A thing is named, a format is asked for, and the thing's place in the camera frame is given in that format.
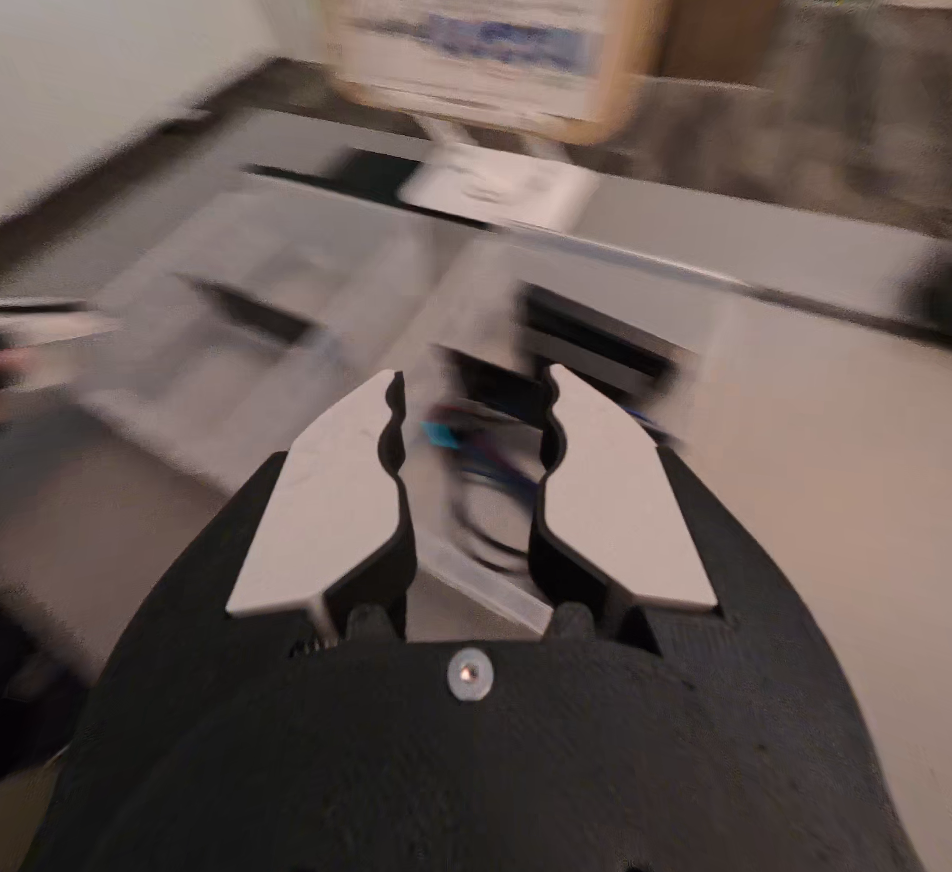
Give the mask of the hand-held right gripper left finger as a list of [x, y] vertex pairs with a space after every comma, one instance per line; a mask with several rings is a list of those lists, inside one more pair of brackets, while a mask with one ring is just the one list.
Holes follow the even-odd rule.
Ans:
[[407, 487], [406, 384], [385, 369], [294, 439], [226, 605], [235, 619], [303, 612], [343, 640], [354, 610], [407, 637], [417, 550]]

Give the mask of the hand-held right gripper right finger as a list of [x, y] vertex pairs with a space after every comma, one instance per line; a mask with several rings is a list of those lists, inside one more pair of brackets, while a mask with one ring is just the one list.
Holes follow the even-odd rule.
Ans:
[[649, 432], [562, 365], [543, 373], [531, 580], [554, 607], [581, 604], [596, 630], [634, 637], [648, 608], [713, 616], [719, 599]]

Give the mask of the clear plastic bin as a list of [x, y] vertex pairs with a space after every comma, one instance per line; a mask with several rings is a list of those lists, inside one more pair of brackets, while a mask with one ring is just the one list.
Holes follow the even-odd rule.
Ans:
[[98, 296], [98, 421], [235, 491], [385, 356], [440, 275], [435, 223], [274, 179], [219, 194]]
[[[703, 345], [717, 304], [713, 292], [671, 277], [560, 250], [509, 246], [499, 239], [471, 242], [457, 255], [405, 333], [408, 419], [450, 392], [452, 378], [436, 353], [443, 345], [506, 368], [517, 364], [516, 296], [534, 283], [605, 315], [674, 343], [686, 344], [672, 389], [657, 397], [649, 416], [684, 436]], [[422, 432], [409, 437], [407, 484], [418, 526], [422, 569], [510, 623], [540, 635], [552, 608], [529, 578], [497, 576], [466, 558], [455, 545], [447, 505], [446, 475], [438, 473], [436, 448]]]

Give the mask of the black hub silver rim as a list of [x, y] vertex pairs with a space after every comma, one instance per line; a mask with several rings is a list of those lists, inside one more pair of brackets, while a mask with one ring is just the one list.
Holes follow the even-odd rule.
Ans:
[[519, 348], [538, 375], [561, 365], [593, 385], [627, 394], [667, 385], [682, 347], [534, 283], [516, 300]]

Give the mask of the white stand base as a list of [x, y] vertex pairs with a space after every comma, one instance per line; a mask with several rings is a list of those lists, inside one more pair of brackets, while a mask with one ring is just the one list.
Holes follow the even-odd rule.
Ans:
[[453, 142], [436, 146], [398, 197], [491, 226], [566, 234], [599, 184], [598, 174], [575, 164]]

